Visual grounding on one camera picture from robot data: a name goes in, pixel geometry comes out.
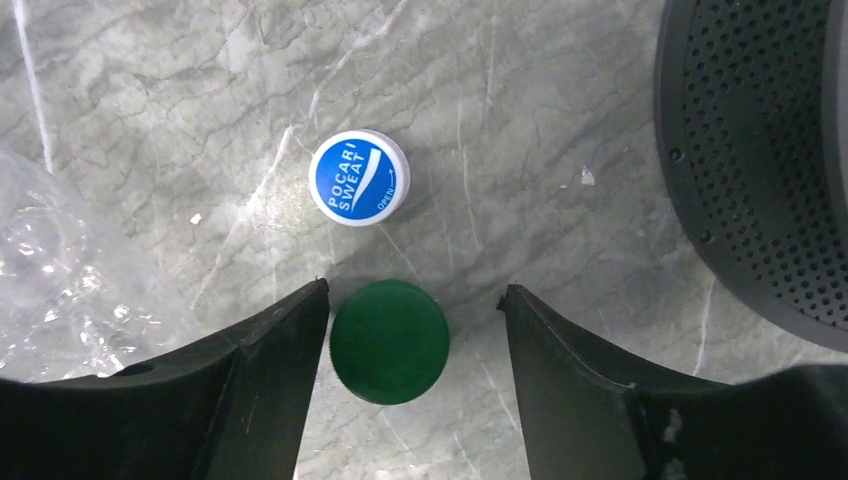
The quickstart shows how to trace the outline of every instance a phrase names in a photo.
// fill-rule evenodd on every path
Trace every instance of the green bottle cap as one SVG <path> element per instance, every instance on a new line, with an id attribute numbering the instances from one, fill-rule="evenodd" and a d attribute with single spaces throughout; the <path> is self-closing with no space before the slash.
<path id="1" fill-rule="evenodd" d="M 397 405 L 436 383 L 449 344 L 445 316 L 427 292 L 400 280 L 382 280 L 342 304 L 330 334 L 330 359 L 355 395 Z"/>

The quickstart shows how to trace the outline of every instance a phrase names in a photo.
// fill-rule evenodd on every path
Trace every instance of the hole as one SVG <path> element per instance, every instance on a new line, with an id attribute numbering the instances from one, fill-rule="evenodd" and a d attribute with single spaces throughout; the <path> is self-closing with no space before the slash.
<path id="1" fill-rule="evenodd" d="M 669 156 L 671 157 L 671 161 L 674 163 L 681 162 L 684 158 L 686 158 L 686 155 L 677 148 L 672 148 Z"/>

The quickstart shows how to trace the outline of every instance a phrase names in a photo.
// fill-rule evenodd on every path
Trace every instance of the clear plastic wrap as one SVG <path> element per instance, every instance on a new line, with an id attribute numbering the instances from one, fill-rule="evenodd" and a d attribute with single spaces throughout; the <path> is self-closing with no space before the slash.
<path id="1" fill-rule="evenodd" d="M 0 377 L 108 376 L 199 336 L 164 275 L 75 192 L 0 142 Z"/>

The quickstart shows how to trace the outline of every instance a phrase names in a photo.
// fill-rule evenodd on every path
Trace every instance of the black plastic part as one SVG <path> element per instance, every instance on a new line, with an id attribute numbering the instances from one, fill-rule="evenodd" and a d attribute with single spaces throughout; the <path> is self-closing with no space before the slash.
<path id="1" fill-rule="evenodd" d="M 312 282 L 109 378 L 0 380 L 0 478 L 291 478 L 327 291 Z"/>
<path id="2" fill-rule="evenodd" d="M 848 367 L 723 385 L 632 355 L 519 285 L 498 308 L 533 480 L 848 479 Z"/>
<path id="3" fill-rule="evenodd" d="M 831 0 L 824 46 L 822 134 L 828 187 L 839 228 L 848 232 L 848 8 Z"/>
<path id="4" fill-rule="evenodd" d="M 848 252 L 823 159 L 827 0 L 670 0 L 657 53 L 660 161 L 698 254 L 740 300 L 848 351 Z"/>

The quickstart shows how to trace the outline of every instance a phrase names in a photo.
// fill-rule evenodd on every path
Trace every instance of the bottle cap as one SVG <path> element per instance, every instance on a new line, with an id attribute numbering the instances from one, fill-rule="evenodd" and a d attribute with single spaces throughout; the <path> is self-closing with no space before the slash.
<path id="1" fill-rule="evenodd" d="M 389 137 L 350 130 L 324 142 L 309 168 L 312 198 L 324 214 L 350 227 L 374 225 L 409 192 L 409 164 Z"/>
<path id="2" fill-rule="evenodd" d="M 339 308 L 330 333 L 330 359 L 355 395 L 397 405 L 436 383 L 449 344 L 445 316 L 427 292 L 400 280 L 383 280 L 357 291 Z"/>

